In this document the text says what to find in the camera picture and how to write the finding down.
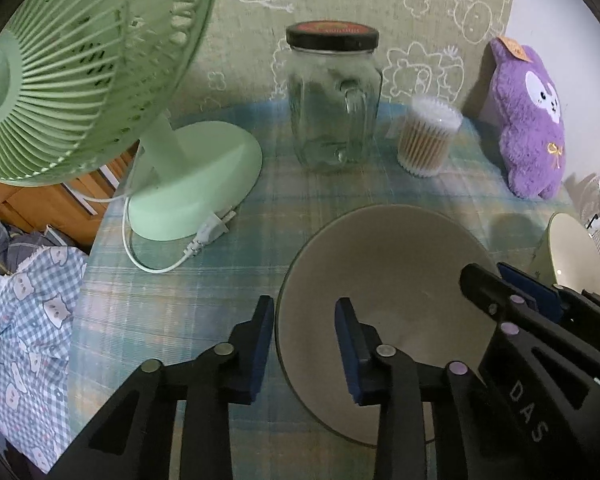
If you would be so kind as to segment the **green-rim ceramic bowl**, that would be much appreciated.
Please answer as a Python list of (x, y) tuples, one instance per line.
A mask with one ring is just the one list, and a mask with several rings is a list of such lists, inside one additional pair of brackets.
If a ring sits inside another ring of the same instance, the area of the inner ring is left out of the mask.
[(336, 434), (376, 444), (379, 410), (356, 405), (344, 376), (335, 330), (342, 297), (415, 361), (476, 370), (495, 323), (460, 291), (469, 263), (496, 269), (468, 229), (415, 206), (363, 207), (315, 234), (291, 263), (277, 306), (277, 353), (303, 406)]
[(548, 287), (600, 295), (600, 255), (584, 226), (570, 214), (550, 217), (528, 273)]

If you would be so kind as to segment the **plaid green tablecloth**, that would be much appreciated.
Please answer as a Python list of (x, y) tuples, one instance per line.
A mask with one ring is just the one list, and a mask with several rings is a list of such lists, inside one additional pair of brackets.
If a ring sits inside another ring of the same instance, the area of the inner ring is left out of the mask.
[(261, 177), (230, 229), (196, 257), (184, 242), (136, 238), (122, 245), (121, 202), (100, 224), (73, 313), (68, 415), (78, 434), (141, 362), (189, 361), (248, 320), (262, 295), (276, 296), (288, 266), (322, 226), (370, 204), (410, 204), (460, 222), (495, 260), (528, 266), (548, 219), (573, 212), (566, 191), (521, 200), (504, 180), (495, 129), (465, 122), (437, 177), (396, 163), (404, 109), (382, 104), (367, 162), (341, 174), (311, 174), (292, 148), (289, 107), (265, 101), (212, 110), (209, 118), (251, 132), (263, 152)]

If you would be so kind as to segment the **cotton swab container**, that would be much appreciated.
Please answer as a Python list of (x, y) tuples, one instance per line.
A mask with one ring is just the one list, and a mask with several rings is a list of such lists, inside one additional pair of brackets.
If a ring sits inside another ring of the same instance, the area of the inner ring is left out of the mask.
[(463, 114), (445, 100), (413, 96), (396, 147), (399, 165), (415, 177), (436, 176), (463, 119)]

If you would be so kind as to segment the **blue checkered bedding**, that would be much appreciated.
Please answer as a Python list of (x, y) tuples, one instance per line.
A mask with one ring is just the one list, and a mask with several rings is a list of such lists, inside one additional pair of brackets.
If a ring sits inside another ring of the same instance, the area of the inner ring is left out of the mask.
[(0, 221), (0, 431), (42, 472), (72, 440), (68, 370), (87, 255)]

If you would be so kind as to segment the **purple plush bunny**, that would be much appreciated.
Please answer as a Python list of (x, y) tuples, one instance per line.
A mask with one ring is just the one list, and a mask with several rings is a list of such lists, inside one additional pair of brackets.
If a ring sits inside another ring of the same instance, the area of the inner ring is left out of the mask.
[(495, 105), (498, 148), (509, 189), (520, 198), (554, 198), (566, 166), (565, 125), (554, 81), (529, 46), (496, 37), (490, 97)]

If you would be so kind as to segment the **glass jar with lid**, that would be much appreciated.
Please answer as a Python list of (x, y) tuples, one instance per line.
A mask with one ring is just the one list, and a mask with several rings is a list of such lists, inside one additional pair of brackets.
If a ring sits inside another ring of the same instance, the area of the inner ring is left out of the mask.
[(287, 90), (294, 152), (314, 172), (366, 161), (373, 143), (382, 76), (376, 28), (355, 22), (305, 21), (286, 28)]

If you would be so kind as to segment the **green desk fan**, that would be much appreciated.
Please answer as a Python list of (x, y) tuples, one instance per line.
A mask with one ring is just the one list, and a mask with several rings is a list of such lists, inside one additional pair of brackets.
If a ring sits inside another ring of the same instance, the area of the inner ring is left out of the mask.
[(65, 183), (140, 147), (124, 220), (148, 240), (224, 233), (262, 151), (227, 122), (166, 107), (214, 0), (0, 0), (0, 181)]

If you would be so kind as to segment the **green cartoon wall mat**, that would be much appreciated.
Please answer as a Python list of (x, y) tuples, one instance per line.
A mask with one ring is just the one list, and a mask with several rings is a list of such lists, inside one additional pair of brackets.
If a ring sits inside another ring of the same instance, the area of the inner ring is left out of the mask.
[(445, 99), (476, 117), (486, 102), (489, 42), (506, 31), (514, 0), (215, 0), (204, 44), (169, 107), (172, 117), (286, 99), (289, 25), (312, 20), (376, 28), (381, 96)]

